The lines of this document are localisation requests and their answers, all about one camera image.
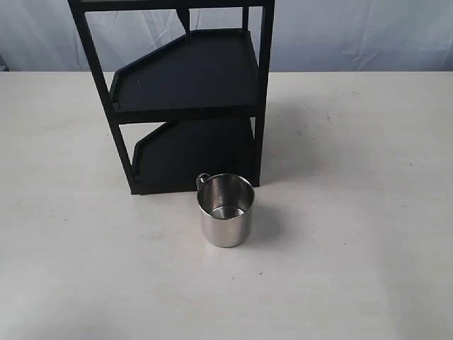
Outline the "stainless steel mug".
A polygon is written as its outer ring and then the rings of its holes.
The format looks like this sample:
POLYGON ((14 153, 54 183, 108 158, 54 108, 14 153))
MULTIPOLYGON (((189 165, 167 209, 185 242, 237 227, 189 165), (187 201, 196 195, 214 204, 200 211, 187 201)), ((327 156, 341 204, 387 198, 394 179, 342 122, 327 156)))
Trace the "stainless steel mug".
POLYGON ((200 174, 196 178, 202 232, 213 245, 236 247, 251 233, 255 191, 236 174, 200 174))

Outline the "black tiered shelf rack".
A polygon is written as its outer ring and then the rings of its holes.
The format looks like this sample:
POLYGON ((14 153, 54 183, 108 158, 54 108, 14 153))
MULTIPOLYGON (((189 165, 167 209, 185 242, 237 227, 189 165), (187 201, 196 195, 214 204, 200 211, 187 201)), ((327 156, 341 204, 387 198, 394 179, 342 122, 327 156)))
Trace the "black tiered shelf rack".
POLYGON ((134 195, 195 190, 201 173, 260 183, 273 1, 70 1, 134 195), (173 9, 183 36, 107 83, 87 13, 173 9))

